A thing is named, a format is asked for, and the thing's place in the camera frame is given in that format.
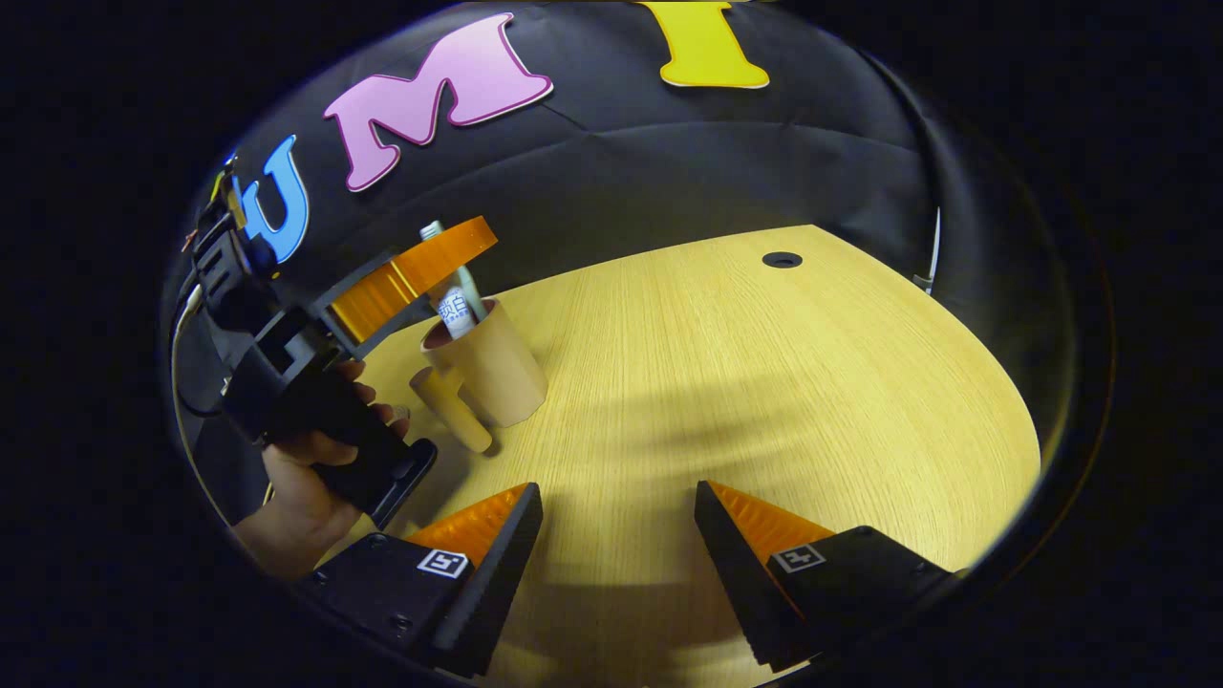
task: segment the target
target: wooden table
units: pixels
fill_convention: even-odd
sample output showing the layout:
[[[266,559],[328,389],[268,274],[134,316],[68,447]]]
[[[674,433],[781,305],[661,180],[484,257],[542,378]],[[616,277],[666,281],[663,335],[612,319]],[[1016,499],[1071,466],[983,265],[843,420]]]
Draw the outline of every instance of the wooden table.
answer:
[[[768,266],[772,251],[804,262]],[[815,226],[630,255],[500,298],[550,387],[532,418],[493,431],[494,457],[465,451],[408,390],[432,320],[388,337],[362,379],[411,408],[410,441],[440,448],[388,533],[541,486],[543,530],[486,686],[770,678],[692,521],[698,480],[835,532],[873,525],[955,571],[1000,535],[1040,472],[1024,402],[982,343]],[[346,543],[371,529],[363,519]]]

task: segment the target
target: black fabric backdrop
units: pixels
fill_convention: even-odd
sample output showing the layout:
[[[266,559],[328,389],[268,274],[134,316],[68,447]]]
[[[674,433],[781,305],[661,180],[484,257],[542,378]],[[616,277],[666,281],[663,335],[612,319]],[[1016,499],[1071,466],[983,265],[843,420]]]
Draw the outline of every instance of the black fabric backdrop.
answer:
[[[412,78],[439,38],[505,10],[515,13],[506,27],[515,51],[554,90],[476,126],[439,116],[424,147],[383,130],[401,160],[366,191],[347,191],[338,127],[322,117],[328,104],[374,73]],[[311,222],[281,265],[279,291],[313,302],[388,246],[415,243],[433,219],[453,225],[477,214],[500,238],[471,263],[486,292],[679,242],[807,222],[910,277],[927,271],[940,205],[933,296],[1002,363],[1052,456],[1076,342],[1063,266],[1022,186],[960,122],[840,39],[775,5],[735,4],[724,16],[769,73],[767,87],[665,84],[662,31],[631,4],[460,5],[323,71],[234,143],[240,180],[264,181],[260,203],[276,226],[284,208],[263,161],[297,136]],[[446,89],[439,111],[451,104]],[[193,207],[209,186],[201,180]],[[183,270],[180,259],[165,282],[165,321]],[[209,408],[223,369],[202,328],[188,340],[183,395]],[[191,425],[194,435],[199,424]],[[262,467],[223,419],[204,424],[197,459],[229,519],[259,503]]]
[[[223,536],[158,423],[158,324],[172,308],[158,293],[159,268],[181,246],[183,189],[218,161],[207,158],[227,152],[260,104],[422,5],[218,0],[13,15],[12,161],[28,174],[16,175],[24,202],[13,204],[7,255],[38,273],[12,293],[9,319],[26,352],[9,371],[20,401],[6,464],[21,497],[5,578],[16,684],[404,682]],[[1081,484],[1052,481],[1077,499],[1064,519],[1060,510],[1030,519],[1038,530],[1057,521],[1036,556],[980,605],[923,618],[818,684],[1218,683],[1217,10],[914,0],[791,10],[960,109],[1024,170],[1055,237],[1058,226],[1092,227],[1093,244],[1062,254],[1076,279],[1098,253],[1119,341],[1115,389],[1092,396],[1112,422],[1098,447],[1093,433],[1079,444],[1096,468]],[[1051,213],[1058,193],[1073,202]],[[59,279],[60,268],[81,281]],[[1076,321],[1112,335],[1108,318]]]

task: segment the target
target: pink letter m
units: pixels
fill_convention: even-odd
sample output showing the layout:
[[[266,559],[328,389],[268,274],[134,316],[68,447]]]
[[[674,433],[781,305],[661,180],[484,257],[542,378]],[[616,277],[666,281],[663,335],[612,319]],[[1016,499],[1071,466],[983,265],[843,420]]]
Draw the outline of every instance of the pink letter m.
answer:
[[[504,12],[456,29],[429,50],[416,78],[374,75],[328,105],[323,119],[335,117],[340,125],[352,165],[350,191],[367,188],[399,161],[399,145],[383,144],[374,122],[417,145],[433,141],[446,83],[455,95],[446,119],[455,126],[495,117],[552,92],[552,79],[528,72],[505,38],[511,18]]]

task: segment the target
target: human hand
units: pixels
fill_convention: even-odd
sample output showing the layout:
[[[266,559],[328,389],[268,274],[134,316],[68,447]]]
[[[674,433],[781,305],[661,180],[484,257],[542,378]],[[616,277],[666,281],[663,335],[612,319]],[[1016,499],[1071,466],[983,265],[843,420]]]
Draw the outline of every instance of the human hand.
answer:
[[[347,362],[335,370],[351,381],[357,396],[372,404],[374,390],[356,382],[366,364]],[[394,413],[386,404],[372,404],[383,423]],[[402,439],[410,420],[390,424]],[[357,448],[331,440],[317,430],[268,446],[263,467],[275,491],[272,501],[238,523],[234,532],[263,568],[279,578],[306,576],[331,545],[361,518],[356,507],[333,492],[311,466],[345,466],[357,459]]]

